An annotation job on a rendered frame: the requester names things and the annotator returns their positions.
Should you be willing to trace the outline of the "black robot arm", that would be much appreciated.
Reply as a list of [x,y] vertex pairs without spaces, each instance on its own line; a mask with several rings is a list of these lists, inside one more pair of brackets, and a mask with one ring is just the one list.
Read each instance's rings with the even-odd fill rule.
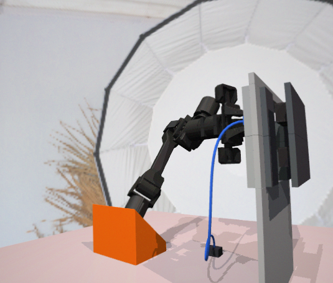
[[[205,140],[198,132],[198,122],[201,117],[209,117],[218,113],[220,104],[215,98],[204,96],[200,101],[194,116],[171,121],[164,129],[162,147],[157,154],[151,168],[140,176],[129,190],[129,200],[125,208],[134,209],[142,218],[148,208],[152,208],[161,195],[164,178],[161,176],[174,148],[180,145],[187,151],[197,149]],[[143,198],[142,194],[146,198]]]

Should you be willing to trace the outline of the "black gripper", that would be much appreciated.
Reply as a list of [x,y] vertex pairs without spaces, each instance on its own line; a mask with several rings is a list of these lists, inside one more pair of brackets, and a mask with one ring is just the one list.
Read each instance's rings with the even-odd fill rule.
[[[225,127],[232,123],[232,116],[243,116],[243,110],[239,105],[235,105],[238,100],[236,87],[220,84],[215,87],[214,91],[215,102],[222,104],[221,114],[200,118],[198,132],[205,140],[218,138]],[[232,145],[242,144],[244,136],[244,127],[234,129],[230,127],[225,131],[221,138],[224,147],[218,148],[218,162],[221,165],[241,163],[241,151],[238,148],[232,148]]]

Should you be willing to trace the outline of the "blue network cable with plug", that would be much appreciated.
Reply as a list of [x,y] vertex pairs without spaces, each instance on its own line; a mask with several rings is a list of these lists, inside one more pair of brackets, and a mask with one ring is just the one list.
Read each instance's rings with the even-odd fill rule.
[[228,130],[230,127],[232,127],[233,125],[236,125],[238,123],[243,123],[244,124],[244,118],[243,120],[239,120],[236,122],[233,122],[231,124],[229,124],[227,127],[225,127],[225,129],[223,130],[223,132],[220,134],[214,151],[213,151],[213,157],[212,157],[212,167],[211,167],[211,175],[210,175],[210,197],[209,197],[209,230],[208,230],[208,238],[207,238],[207,242],[206,242],[206,246],[205,246],[205,261],[207,261],[207,259],[209,258],[209,252],[210,252],[210,238],[212,237],[213,239],[213,247],[215,247],[215,238],[213,235],[211,235],[211,225],[212,225],[212,191],[213,191],[213,171],[214,171],[214,164],[215,164],[215,156],[216,156],[216,152],[217,152],[217,148],[218,148],[218,144],[223,136],[223,134],[225,133],[226,130]]

